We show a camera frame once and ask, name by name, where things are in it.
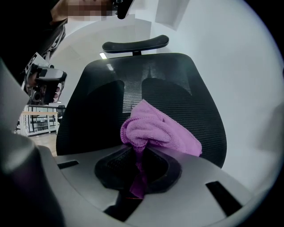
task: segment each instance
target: person's hand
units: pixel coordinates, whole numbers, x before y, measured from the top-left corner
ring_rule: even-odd
[[[28,78],[28,84],[26,84],[26,91],[27,91],[27,92],[28,92],[29,88],[37,86],[37,83],[36,83],[36,74],[37,74],[37,73],[34,73],[33,75],[31,75],[31,76]],[[45,90],[46,90],[46,87],[41,87],[41,88],[40,88],[40,91],[41,91],[42,94],[45,93]],[[60,92],[60,87],[57,87],[56,92]],[[54,98],[53,98],[53,102],[55,102],[55,99],[57,99],[57,98],[58,98],[58,94],[55,93],[55,94],[54,94]]]
[[[111,0],[60,0],[51,10],[53,23],[66,19],[68,16],[106,16],[112,10]]]

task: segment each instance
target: pink microfiber cloth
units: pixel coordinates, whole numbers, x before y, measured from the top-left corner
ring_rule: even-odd
[[[141,199],[147,186],[142,156],[148,143],[195,156],[202,153],[201,143],[193,134],[145,100],[132,109],[130,118],[121,126],[120,137],[124,144],[131,144],[136,152],[136,166],[140,174],[135,177],[130,192]]]

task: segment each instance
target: floor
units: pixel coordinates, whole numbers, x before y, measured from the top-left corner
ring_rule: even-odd
[[[43,134],[39,136],[30,137],[34,141],[35,144],[46,146],[50,149],[52,155],[55,157],[56,154],[56,133],[51,134]]]

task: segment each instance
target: ceiling light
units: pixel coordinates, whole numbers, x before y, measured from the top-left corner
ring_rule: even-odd
[[[102,59],[107,59],[105,53],[99,53],[99,55],[101,55]]]

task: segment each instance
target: black mesh backrest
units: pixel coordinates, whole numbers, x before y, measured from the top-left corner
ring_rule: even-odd
[[[201,142],[201,156],[222,167],[226,135],[216,105],[192,59],[172,53],[88,64],[61,121],[57,154],[121,144],[120,127],[141,99],[187,128]],[[74,121],[82,111],[90,123]]]

